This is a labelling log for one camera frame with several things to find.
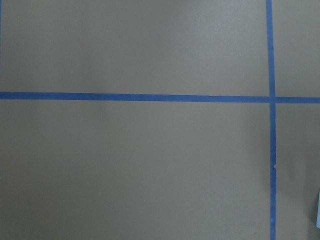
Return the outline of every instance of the blue tape strip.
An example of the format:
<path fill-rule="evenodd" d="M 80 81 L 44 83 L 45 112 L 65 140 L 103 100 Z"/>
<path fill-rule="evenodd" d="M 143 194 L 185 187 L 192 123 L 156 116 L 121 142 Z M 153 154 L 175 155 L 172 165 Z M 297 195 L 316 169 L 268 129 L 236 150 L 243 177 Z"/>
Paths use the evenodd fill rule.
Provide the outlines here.
<path fill-rule="evenodd" d="M 266 24 L 269 65 L 270 94 L 270 240 L 276 240 L 277 216 L 277 139 L 276 139 L 276 78 L 274 56 L 274 31 L 272 16 L 272 0 L 266 0 Z"/>
<path fill-rule="evenodd" d="M 0 92 L 7 100 L 150 101 L 202 103 L 269 103 L 268 96 L 208 96 L 168 94 L 117 94 L 70 92 Z"/>
<path fill-rule="evenodd" d="M 277 104 L 320 104 L 320 97 L 277 96 Z"/>

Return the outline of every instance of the gray floor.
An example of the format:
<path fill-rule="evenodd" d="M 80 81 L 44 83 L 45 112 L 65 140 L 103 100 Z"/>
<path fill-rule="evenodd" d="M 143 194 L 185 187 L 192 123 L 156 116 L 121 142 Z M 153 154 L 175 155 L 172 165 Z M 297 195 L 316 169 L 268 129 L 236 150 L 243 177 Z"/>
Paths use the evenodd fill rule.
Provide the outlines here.
<path fill-rule="evenodd" d="M 273 2 L 320 97 L 316 0 Z M 2 0 L 0 91 L 268 96 L 265 0 Z M 0 239 L 268 240 L 269 105 L 0 101 Z M 277 105 L 277 239 L 314 240 L 320 105 Z"/>

